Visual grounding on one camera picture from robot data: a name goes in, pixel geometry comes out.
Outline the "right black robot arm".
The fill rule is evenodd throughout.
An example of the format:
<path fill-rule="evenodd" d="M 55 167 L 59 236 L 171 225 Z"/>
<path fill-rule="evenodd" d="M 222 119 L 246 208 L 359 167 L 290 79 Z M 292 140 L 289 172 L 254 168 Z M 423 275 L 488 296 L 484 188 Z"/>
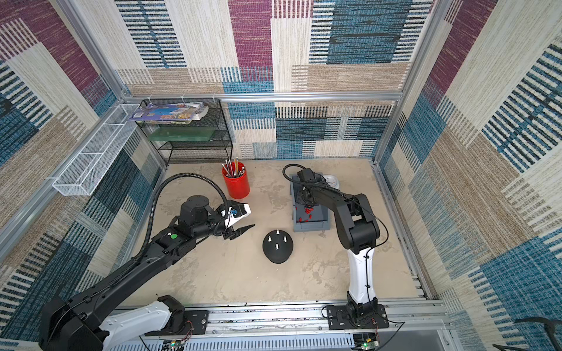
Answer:
<path fill-rule="evenodd" d="M 348 252 L 348 314 L 356 323 L 362 318 L 372 317 L 376 314 L 378 300 L 370 276 L 373 274 L 373 250 L 381 231 L 367 197 L 341 192 L 310 168 L 302 168 L 297 177 L 297 184 L 301 187 L 300 202 L 332 211 L 338 238 Z"/>

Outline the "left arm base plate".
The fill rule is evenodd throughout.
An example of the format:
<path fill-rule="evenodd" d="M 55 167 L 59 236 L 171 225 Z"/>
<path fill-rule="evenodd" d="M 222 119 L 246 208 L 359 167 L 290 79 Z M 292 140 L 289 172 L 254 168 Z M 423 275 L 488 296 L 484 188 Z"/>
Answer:
<path fill-rule="evenodd" d="M 143 336 L 204 335 L 208 317 L 208 310 L 187 310 L 183 315 L 173 314 L 162 330 L 145 333 Z"/>

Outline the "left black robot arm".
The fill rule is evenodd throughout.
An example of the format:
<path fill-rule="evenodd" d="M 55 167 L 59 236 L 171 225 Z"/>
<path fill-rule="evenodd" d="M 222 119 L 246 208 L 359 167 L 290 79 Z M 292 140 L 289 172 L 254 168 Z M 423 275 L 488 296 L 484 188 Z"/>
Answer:
<path fill-rule="evenodd" d="M 180 214 L 151 238 L 137 256 L 67 301 L 55 297 L 45 304 L 38 345 L 42 350 L 110 350 L 145 333 L 181 332 L 186 325 L 184 307 L 169 295 L 126 313 L 114 314 L 114 310 L 205 238 L 238 238 L 249 228 L 235 230 L 233 226 L 250 214 L 247 203 L 229 200 L 213 209 L 207 197 L 189 197 L 181 205 Z"/>

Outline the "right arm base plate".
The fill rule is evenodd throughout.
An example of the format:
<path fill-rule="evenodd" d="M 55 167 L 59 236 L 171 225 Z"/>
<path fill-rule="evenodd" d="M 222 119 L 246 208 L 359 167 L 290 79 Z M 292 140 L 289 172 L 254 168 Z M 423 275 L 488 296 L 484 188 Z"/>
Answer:
<path fill-rule="evenodd" d="M 344 305 L 329 304 L 322 308 L 321 314 L 328 320 L 330 330 L 384 329 L 389 327 L 384 305 L 378 304 L 374 311 L 371 306 L 361 312 L 353 312 Z"/>

